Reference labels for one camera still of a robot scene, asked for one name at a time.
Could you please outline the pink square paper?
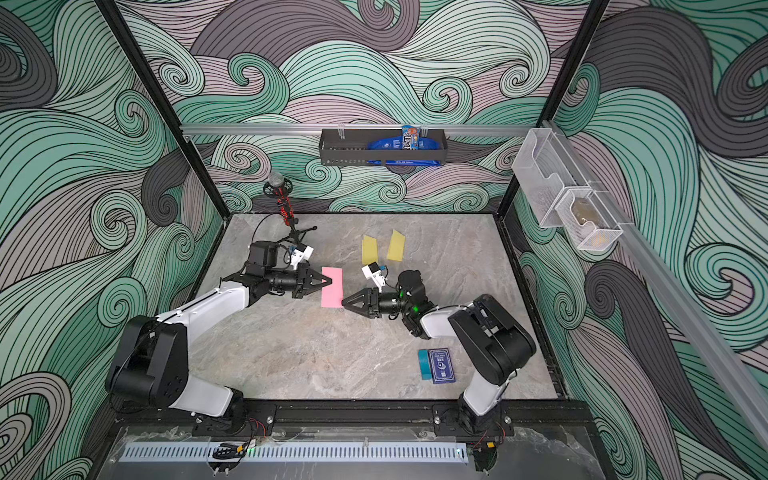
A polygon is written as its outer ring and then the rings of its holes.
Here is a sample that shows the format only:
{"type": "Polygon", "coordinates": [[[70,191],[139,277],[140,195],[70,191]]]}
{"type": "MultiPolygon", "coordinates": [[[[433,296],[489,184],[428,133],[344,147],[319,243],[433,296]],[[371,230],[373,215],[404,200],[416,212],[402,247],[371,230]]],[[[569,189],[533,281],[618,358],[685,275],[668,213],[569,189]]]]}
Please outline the pink square paper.
{"type": "Polygon", "coordinates": [[[323,308],[341,308],[344,297],[343,270],[336,267],[323,267],[321,273],[331,279],[331,283],[322,288],[321,306],[323,308]]]}

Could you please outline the light yellow square paper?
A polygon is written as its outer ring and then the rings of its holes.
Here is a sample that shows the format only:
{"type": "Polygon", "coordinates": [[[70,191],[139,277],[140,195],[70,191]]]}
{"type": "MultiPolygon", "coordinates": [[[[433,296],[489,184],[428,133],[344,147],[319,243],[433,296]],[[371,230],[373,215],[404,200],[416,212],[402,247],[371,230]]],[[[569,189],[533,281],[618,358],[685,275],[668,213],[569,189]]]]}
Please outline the light yellow square paper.
{"type": "Polygon", "coordinates": [[[362,264],[369,265],[378,262],[377,239],[368,235],[362,238],[362,264]]]}

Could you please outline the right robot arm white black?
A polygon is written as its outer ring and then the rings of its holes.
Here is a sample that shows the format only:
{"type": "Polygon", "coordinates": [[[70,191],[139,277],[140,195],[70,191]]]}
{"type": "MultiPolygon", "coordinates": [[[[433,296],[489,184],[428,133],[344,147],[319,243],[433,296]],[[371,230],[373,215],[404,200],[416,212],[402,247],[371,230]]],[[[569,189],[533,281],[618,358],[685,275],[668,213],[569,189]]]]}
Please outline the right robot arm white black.
{"type": "Polygon", "coordinates": [[[390,292],[363,288],[341,301],[344,309],[366,318],[400,319],[421,339],[455,338],[474,368],[459,397],[459,412],[476,425],[502,400],[509,383],[536,353],[528,331],[490,294],[457,306],[429,300],[421,272],[404,270],[390,292]]]}

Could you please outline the teal small card box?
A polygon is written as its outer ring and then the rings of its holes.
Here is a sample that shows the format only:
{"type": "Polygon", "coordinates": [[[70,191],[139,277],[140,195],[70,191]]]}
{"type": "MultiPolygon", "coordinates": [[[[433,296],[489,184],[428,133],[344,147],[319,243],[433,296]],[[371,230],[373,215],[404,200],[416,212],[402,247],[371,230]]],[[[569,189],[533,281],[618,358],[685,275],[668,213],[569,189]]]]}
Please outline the teal small card box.
{"type": "Polygon", "coordinates": [[[421,379],[430,381],[432,379],[432,370],[428,351],[424,349],[419,350],[417,357],[421,379]]]}

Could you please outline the black tripod mic stand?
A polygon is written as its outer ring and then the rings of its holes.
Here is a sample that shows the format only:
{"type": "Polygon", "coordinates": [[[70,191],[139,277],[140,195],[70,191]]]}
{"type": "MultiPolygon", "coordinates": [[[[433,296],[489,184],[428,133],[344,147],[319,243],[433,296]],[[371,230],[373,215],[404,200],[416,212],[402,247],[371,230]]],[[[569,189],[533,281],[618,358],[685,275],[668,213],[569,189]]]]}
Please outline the black tripod mic stand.
{"type": "Polygon", "coordinates": [[[298,227],[299,219],[295,216],[295,223],[292,226],[286,226],[290,229],[290,233],[283,237],[281,241],[288,241],[289,243],[292,243],[294,245],[303,244],[304,237],[309,233],[316,231],[318,229],[317,226],[311,226],[309,228],[300,229],[298,227]]]}

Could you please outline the dark blue card deck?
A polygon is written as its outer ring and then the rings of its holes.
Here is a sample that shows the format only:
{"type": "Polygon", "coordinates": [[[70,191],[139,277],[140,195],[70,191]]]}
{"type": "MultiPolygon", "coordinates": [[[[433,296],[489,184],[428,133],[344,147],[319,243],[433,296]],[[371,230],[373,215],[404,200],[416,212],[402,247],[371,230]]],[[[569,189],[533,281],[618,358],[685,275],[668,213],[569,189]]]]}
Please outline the dark blue card deck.
{"type": "Polygon", "coordinates": [[[456,382],[456,374],[448,348],[429,349],[427,351],[434,384],[450,384],[456,382]]]}

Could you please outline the blue snack package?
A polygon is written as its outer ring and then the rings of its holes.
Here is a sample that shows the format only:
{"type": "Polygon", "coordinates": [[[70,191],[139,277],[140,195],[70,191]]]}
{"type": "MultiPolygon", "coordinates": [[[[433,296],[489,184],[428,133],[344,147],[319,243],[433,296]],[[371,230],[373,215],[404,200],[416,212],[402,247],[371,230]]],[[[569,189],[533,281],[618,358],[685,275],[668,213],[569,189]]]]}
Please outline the blue snack package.
{"type": "Polygon", "coordinates": [[[424,135],[420,127],[404,125],[399,136],[378,138],[369,142],[366,149],[377,152],[374,164],[430,166],[440,164],[442,143],[424,135]]]}

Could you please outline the small clear bin with items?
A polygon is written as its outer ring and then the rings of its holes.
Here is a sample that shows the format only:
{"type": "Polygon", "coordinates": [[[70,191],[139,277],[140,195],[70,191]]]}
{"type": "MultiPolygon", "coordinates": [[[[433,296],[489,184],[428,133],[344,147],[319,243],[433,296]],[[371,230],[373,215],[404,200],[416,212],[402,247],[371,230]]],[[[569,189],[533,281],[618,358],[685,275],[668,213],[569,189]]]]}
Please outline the small clear bin with items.
{"type": "Polygon", "coordinates": [[[613,218],[598,208],[596,194],[588,188],[569,188],[555,206],[572,245],[580,251],[604,253],[622,235],[613,218]]]}

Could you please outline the black wall shelf basket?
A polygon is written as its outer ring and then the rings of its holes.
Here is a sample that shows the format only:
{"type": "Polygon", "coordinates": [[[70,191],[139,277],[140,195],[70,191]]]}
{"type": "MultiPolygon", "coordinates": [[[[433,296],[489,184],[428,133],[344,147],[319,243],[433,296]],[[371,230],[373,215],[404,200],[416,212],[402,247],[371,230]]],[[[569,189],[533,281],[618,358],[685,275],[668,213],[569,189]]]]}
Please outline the black wall shelf basket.
{"type": "Polygon", "coordinates": [[[414,127],[415,148],[408,148],[405,128],[323,129],[319,140],[321,163],[326,166],[440,166],[448,154],[440,129],[414,127]]]}

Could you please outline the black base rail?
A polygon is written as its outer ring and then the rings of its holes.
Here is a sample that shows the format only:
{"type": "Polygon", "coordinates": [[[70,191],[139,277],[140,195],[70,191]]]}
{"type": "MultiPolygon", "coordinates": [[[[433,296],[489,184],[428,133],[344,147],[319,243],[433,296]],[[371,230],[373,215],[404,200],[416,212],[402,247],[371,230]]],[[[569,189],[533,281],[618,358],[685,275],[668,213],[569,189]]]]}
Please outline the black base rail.
{"type": "Polygon", "coordinates": [[[275,435],[302,428],[405,427],[437,436],[511,436],[518,426],[589,425],[585,403],[566,400],[503,400],[484,414],[459,400],[255,400],[239,401],[222,417],[194,420],[195,436],[275,435]]]}

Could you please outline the aluminium rail back wall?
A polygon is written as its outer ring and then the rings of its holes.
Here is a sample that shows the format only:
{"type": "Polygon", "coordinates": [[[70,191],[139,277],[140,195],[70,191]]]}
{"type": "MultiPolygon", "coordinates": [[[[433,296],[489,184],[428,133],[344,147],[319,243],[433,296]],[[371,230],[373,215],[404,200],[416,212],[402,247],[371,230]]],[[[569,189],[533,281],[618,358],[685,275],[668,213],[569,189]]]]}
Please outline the aluminium rail back wall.
{"type": "MultiPolygon", "coordinates": [[[[447,137],[519,137],[525,136],[533,129],[531,125],[493,125],[493,124],[433,124],[421,125],[423,131],[429,129],[443,130],[447,137]]],[[[278,136],[311,136],[320,135],[323,130],[336,130],[344,133],[346,130],[375,130],[396,129],[400,124],[311,124],[311,123],[186,123],[180,125],[181,132],[186,136],[224,136],[224,135],[278,135],[278,136]]]]}

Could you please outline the aluminium rail wall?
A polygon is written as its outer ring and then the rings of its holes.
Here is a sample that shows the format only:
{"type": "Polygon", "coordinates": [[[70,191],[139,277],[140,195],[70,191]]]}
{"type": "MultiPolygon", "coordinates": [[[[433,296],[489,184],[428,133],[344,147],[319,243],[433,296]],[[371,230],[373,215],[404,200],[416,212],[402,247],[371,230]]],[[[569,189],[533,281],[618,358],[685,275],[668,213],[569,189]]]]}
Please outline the aluminium rail wall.
{"type": "Polygon", "coordinates": [[[584,163],[565,133],[545,120],[556,144],[565,154],[566,166],[576,172],[579,184],[595,197],[594,204],[607,223],[621,231],[619,242],[632,258],[676,328],[689,340],[724,393],[739,411],[762,446],[767,445],[767,393],[709,322],[705,312],[688,294],[638,227],[629,220],[603,182],[584,163]]]}
{"type": "MultiPolygon", "coordinates": [[[[493,124],[433,124],[421,125],[423,131],[429,129],[443,130],[447,137],[519,137],[525,136],[533,129],[531,125],[493,125],[493,124]]],[[[186,136],[224,136],[224,135],[278,135],[278,136],[311,136],[320,135],[323,130],[336,130],[344,133],[346,130],[375,130],[396,129],[400,124],[311,124],[311,123],[186,123],[180,125],[181,132],[186,136]]]]}

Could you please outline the black vertical frame post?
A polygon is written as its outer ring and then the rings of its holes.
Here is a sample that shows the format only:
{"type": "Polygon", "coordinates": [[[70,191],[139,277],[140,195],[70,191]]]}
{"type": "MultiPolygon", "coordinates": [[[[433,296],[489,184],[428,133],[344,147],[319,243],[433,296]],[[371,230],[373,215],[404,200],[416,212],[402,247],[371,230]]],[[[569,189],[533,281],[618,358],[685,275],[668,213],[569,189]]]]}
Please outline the black vertical frame post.
{"type": "Polygon", "coordinates": [[[130,31],[127,22],[119,11],[115,1],[95,0],[95,4],[112,31],[114,37],[119,43],[121,49],[126,55],[135,70],[140,82],[147,90],[150,99],[156,106],[160,117],[166,127],[170,130],[175,142],[181,150],[187,163],[200,181],[204,191],[213,202],[220,217],[228,221],[232,213],[225,204],[223,197],[219,193],[212,177],[207,171],[202,157],[195,145],[187,140],[181,130],[181,121],[173,109],[167,96],[164,94],[159,81],[155,77],[149,62],[144,56],[141,48],[130,31]]]}
{"type": "Polygon", "coordinates": [[[544,103],[535,123],[529,128],[554,122],[562,110],[576,71],[583,62],[598,26],[606,16],[608,1],[525,1],[524,8],[533,16],[548,42],[550,70],[538,87],[536,96],[544,103]]]}

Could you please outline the clear plastic wall bin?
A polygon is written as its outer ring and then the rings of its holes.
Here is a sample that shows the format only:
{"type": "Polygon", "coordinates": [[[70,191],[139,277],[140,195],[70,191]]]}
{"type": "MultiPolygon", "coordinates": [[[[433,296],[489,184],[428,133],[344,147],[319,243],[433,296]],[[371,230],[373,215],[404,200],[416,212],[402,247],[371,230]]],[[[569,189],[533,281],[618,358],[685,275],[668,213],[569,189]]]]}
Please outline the clear plastic wall bin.
{"type": "Polygon", "coordinates": [[[513,162],[513,171],[542,228],[561,227],[556,206],[568,190],[586,184],[562,136],[551,128],[528,131],[513,162]]]}

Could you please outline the black vertical frame post right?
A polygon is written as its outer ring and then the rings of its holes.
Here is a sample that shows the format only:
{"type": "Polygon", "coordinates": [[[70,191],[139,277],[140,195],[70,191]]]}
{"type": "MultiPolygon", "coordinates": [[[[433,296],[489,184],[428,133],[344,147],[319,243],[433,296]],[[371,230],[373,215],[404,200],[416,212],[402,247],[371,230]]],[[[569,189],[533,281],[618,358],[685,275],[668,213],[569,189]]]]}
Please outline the black vertical frame post right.
{"type": "Polygon", "coordinates": [[[598,26],[606,16],[608,1],[525,1],[524,8],[533,16],[548,42],[550,70],[538,87],[536,96],[544,103],[535,123],[529,128],[554,122],[562,110],[576,71],[583,62],[598,26]]]}

